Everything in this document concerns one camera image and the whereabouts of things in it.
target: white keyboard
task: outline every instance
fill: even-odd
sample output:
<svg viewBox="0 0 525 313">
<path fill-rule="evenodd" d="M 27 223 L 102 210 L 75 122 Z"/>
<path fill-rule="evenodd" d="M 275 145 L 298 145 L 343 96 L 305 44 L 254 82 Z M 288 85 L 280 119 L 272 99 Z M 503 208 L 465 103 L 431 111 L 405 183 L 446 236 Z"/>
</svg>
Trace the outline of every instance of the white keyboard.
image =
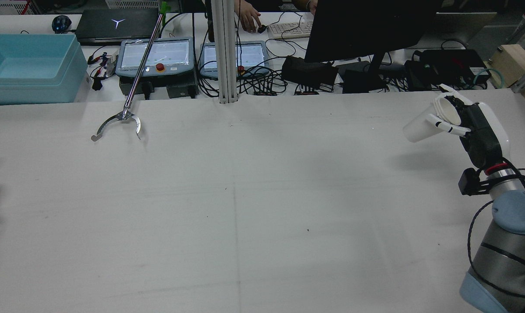
<svg viewBox="0 0 525 313">
<path fill-rule="evenodd" d="M 268 37 L 274 39 L 308 38 L 311 35 L 312 21 L 301 23 L 279 23 L 268 25 Z"/>
</svg>

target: white paper cup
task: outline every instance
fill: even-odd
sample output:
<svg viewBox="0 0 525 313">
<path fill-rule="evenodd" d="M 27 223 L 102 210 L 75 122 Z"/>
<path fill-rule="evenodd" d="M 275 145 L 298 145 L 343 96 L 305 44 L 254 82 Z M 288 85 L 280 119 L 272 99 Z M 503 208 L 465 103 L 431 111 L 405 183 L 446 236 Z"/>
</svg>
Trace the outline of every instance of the white paper cup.
<svg viewBox="0 0 525 313">
<path fill-rule="evenodd" d="M 461 117 L 455 107 L 445 97 L 439 96 L 435 99 L 435 109 L 437 116 L 441 119 L 454 124 L 461 125 Z"/>
<path fill-rule="evenodd" d="M 437 116 L 435 106 L 432 104 L 403 127 L 403 134 L 412 143 L 416 143 L 417 141 L 421 141 L 442 132 L 441 129 L 427 121 L 427 115 L 429 114 Z"/>
</svg>

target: laptop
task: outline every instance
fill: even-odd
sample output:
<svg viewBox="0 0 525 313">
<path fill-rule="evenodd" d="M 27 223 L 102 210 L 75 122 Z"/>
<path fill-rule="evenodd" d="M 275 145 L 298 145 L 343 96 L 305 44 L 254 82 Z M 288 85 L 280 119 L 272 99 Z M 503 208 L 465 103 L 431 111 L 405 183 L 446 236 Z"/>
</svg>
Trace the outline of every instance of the laptop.
<svg viewBox="0 0 525 313">
<path fill-rule="evenodd" d="M 496 16 L 494 12 L 437 13 L 423 37 L 411 49 L 461 48 Z M 447 40 L 458 40 L 461 43 Z"/>
<path fill-rule="evenodd" d="M 75 35 L 84 46 L 119 46 L 123 40 L 150 38 L 157 9 L 84 10 Z"/>
</svg>

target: black monitor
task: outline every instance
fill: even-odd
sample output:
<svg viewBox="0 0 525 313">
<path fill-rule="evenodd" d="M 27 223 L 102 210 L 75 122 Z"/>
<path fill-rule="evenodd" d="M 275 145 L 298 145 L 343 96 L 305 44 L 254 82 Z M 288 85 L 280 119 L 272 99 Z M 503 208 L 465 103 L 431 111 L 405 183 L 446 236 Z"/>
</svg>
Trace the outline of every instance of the black monitor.
<svg viewBox="0 0 525 313">
<path fill-rule="evenodd" d="M 442 0 L 319 0 L 306 62 L 324 62 L 374 55 L 364 67 L 378 75 L 386 52 L 417 44 Z"/>
</svg>

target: computer mouse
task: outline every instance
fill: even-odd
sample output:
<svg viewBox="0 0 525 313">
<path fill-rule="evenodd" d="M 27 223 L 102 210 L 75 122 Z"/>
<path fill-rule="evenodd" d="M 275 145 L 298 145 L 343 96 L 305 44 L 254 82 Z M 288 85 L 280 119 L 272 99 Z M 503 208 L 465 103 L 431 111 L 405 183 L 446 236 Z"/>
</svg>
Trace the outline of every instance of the computer mouse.
<svg viewBox="0 0 525 313">
<path fill-rule="evenodd" d="M 52 21 L 52 30 L 55 33 L 64 33 L 69 30 L 71 26 L 71 20 L 66 15 L 58 15 Z"/>
</svg>

